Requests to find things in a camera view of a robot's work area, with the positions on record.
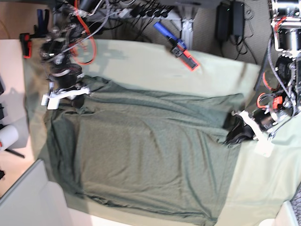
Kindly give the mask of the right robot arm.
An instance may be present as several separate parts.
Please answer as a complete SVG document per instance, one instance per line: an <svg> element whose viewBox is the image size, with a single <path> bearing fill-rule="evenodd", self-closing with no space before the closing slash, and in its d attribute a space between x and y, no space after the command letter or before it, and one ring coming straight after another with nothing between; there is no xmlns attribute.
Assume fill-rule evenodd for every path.
<svg viewBox="0 0 301 226"><path fill-rule="evenodd" d="M105 17L100 26L90 32L86 21L97 10L104 6ZM108 0L63 0L54 9L54 27L48 33L46 42L40 47L42 63L48 64L47 81L49 89L42 96L41 105L49 110L58 109L62 99L68 99L76 108L81 108L84 96L91 93L90 88L82 81L83 65L92 63L71 62L75 48L86 40L91 41L93 57L96 56L94 35L107 23L111 7Z"/></svg>

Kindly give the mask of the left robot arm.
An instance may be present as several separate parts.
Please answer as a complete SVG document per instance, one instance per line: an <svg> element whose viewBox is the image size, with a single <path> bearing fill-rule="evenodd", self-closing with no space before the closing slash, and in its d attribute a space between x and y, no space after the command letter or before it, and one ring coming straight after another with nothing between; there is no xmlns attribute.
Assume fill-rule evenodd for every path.
<svg viewBox="0 0 301 226"><path fill-rule="evenodd" d="M259 153L270 157L272 139L301 113L301 2L269 0L271 35L254 90L268 90L256 99L256 109L233 111L237 123L226 144L256 140Z"/></svg>

